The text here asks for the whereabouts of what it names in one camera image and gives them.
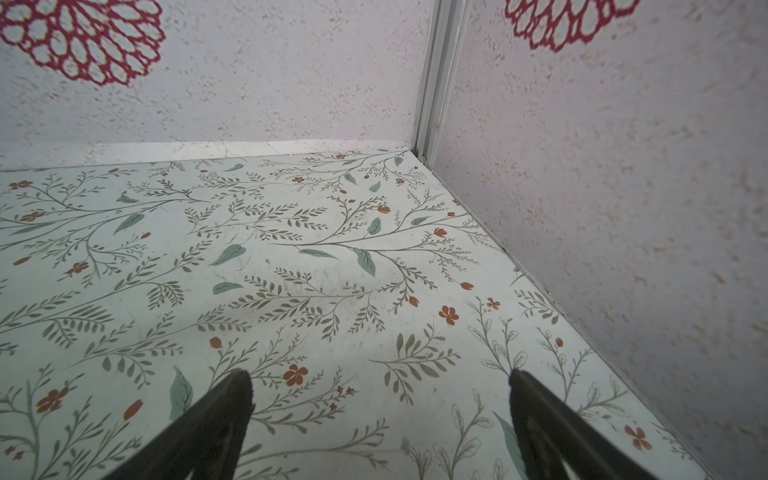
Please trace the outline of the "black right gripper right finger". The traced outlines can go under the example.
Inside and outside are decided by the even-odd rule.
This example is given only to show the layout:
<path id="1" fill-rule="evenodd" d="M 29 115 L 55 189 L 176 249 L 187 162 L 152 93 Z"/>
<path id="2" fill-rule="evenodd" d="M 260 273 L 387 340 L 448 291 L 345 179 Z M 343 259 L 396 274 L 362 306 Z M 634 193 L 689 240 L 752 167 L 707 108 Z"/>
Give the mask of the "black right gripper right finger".
<path id="1" fill-rule="evenodd" d="M 509 376 L 513 450 L 527 479 L 652 479 L 530 373 Z"/>

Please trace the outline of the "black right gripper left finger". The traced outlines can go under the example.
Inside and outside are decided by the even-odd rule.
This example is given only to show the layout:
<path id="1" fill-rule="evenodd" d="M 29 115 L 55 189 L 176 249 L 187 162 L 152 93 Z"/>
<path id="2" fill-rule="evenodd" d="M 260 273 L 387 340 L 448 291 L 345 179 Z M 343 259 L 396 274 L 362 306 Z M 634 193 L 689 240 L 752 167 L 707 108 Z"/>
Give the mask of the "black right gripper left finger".
<path id="1" fill-rule="evenodd" d="M 108 479 L 232 479 L 254 410 L 249 374 L 236 369 Z"/>

